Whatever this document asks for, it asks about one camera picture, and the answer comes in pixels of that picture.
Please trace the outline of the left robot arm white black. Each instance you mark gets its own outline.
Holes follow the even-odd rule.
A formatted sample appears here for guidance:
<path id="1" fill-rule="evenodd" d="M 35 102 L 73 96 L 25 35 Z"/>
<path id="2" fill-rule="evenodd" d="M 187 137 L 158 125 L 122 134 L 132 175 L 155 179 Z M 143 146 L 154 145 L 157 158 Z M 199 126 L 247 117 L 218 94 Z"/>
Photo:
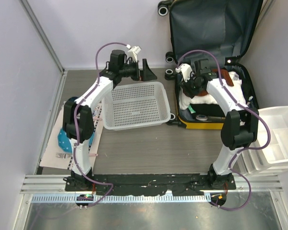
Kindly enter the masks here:
<path id="1" fill-rule="evenodd" d="M 122 50 L 112 50 L 106 67 L 99 72 L 93 85 L 75 101 L 67 101 L 63 108 L 62 129 L 69 139 L 74 165 L 71 175 L 64 178 L 67 185 L 88 191 L 93 184 L 92 166 L 89 160 L 89 140 L 94 132 L 92 111 L 122 80 L 152 81 L 157 76 L 151 71 L 147 60 L 139 62 L 127 57 Z"/>

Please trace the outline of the brown towel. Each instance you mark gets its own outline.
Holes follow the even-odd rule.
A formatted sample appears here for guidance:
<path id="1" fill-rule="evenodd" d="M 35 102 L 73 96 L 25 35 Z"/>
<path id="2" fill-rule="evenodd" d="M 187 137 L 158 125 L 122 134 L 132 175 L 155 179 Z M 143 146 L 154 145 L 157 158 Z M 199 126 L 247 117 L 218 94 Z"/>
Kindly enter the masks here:
<path id="1" fill-rule="evenodd" d="M 229 72 L 225 69 L 221 69 L 220 72 L 221 72 L 221 78 L 226 80 L 227 85 L 234 86 L 233 81 L 229 75 Z M 206 90 L 201 90 L 199 94 L 197 94 L 197 96 L 206 96 L 206 95 L 208 95 L 208 92 Z"/>

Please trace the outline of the yellow cartoon hard-shell suitcase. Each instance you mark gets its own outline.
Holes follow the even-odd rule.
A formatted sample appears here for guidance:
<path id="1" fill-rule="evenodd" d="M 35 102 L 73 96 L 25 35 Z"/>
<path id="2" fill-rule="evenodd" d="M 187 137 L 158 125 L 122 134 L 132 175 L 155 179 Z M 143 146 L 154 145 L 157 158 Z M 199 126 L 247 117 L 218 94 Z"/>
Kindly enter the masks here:
<path id="1" fill-rule="evenodd" d="M 172 50 L 166 62 L 208 59 L 211 68 L 237 73 L 243 102 L 258 108 L 252 80 L 239 63 L 252 40 L 262 7 L 260 0 L 162 0 L 157 13 L 169 17 Z"/>

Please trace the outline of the white fluffy towel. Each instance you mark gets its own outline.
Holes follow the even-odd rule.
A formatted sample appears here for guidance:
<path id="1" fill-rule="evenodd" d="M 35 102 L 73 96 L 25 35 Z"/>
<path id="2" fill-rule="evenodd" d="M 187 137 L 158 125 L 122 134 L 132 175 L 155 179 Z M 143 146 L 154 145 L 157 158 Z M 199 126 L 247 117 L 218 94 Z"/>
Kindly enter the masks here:
<path id="1" fill-rule="evenodd" d="M 234 71 L 230 71 L 229 75 L 233 81 L 234 86 L 228 86 L 230 92 L 234 97 L 246 104 L 246 100 L 244 98 L 243 92 L 242 92 L 242 80 L 239 78 L 238 74 Z M 211 95 L 206 96 L 195 96 L 193 98 L 187 97 L 182 91 L 180 91 L 179 95 L 179 107 L 181 110 L 186 110 L 189 105 L 210 105 L 210 104 L 217 104 L 217 101 L 214 99 Z"/>

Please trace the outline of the white perforated plastic basket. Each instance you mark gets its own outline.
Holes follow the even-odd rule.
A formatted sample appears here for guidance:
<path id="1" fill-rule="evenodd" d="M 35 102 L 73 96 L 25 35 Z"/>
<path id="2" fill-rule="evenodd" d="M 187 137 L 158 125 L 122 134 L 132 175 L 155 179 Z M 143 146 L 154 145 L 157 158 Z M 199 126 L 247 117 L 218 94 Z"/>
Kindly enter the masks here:
<path id="1" fill-rule="evenodd" d="M 107 130 L 157 126 L 170 118 L 167 93 L 158 81 L 117 86 L 102 99 L 102 120 Z"/>

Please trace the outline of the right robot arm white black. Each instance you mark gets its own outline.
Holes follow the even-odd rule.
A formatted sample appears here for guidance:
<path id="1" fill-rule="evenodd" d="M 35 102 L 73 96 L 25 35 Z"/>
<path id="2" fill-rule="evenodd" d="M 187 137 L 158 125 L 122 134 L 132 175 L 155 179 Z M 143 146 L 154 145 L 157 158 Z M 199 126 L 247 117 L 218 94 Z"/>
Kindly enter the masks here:
<path id="1" fill-rule="evenodd" d="M 230 182 L 234 172 L 232 167 L 239 155 L 257 139 L 259 112 L 234 96 L 227 79 L 221 75 L 220 67 L 213 71 L 207 59 L 196 61 L 195 68 L 186 63 L 180 64 L 175 71 L 182 76 L 180 86 L 185 95 L 194 97 L 206 91 L 225 115 L 221 129 L 223 146 L 210 166 L 206 182 L 212 189 L 221 189 Z"/>

